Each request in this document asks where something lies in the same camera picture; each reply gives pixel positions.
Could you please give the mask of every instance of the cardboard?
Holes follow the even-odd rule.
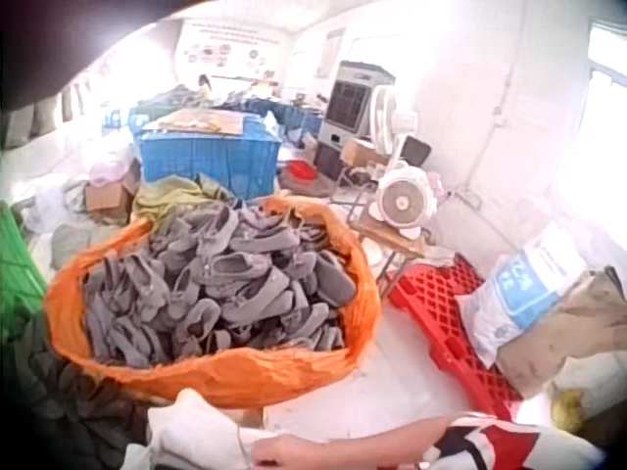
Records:
[[[374,151],[370,142],[356,138],[350,139],[344,144],[340,159],[353,167],[367,166],[369,163],[387,164],[387,160]]]
[[[101,187],[85,188],[85,204],[89,216],[97,222],[128,223],[135,193],[139,189],[141,167],[133,160],[124,177]]]

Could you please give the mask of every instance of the red plastic pallet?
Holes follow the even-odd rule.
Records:
[[[482,282],[463,258],[450,268],[419,264],[408,269],[389,298],[411,314],[430,343],[433,361],[458,379],[477,408],[511,420],[522,398],[495,366],[486,369],[475,355],[455,300]]]

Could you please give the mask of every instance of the shoe pile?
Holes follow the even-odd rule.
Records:
[[[357,288],[323,225],[227,204],[169,215],[147,246],[84,281],[94,356],[147,368],[237,347],[344,347]]]
[[[16,418],[8,422],[39,438],[13,430],[20,444],[26,439],[42,452],[25,458],[52,457],[46,465],[58,464],[53,468],[120,468],[128,444],[146,442],[147,407],[123,397],[109,380],[95,384],[59,357],[44,314],[20,329],[2,346],[2,385],[5,411]]]

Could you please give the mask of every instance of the electric fan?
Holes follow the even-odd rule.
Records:
[[[370,100],[370,134],[374,150],[389,157],[368,213],[416,239],[420,225],[437,210],[437,198],[427,173],[401,160],[407,136],[416,131],[418,116],[397,110],[394,86],[377,86]]]

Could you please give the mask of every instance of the fan grille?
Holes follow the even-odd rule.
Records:
[[[424,211],[424,198],[415,184],[395,181],[383,191],[381,205],[390,222],[410,225],[416,222]]]

